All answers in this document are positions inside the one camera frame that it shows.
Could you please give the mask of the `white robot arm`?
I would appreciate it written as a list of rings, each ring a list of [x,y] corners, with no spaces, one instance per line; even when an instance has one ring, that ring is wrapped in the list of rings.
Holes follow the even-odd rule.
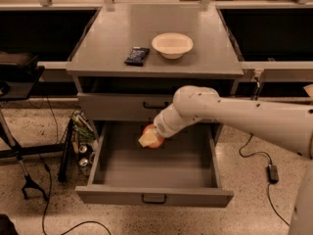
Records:
[[[157,148],[163,140],[205,119],[252,134],[308,159],[313,159],[313,115],[307,105],[222,98],[216,90],[187,85],[172,103],[145,127],[139,143]],[[313,165],[300,184],[289,235],[313,235]]]

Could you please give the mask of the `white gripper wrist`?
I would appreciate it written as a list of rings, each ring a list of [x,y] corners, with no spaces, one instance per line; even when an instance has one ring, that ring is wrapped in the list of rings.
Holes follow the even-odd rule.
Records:
[[[161,110],[154,119],[154,128],[146,128],[139,138],[142,147],[154,146],[158,139],[157,134],[169,138],[186,127],[186,119],[181,117],[173,105]]]

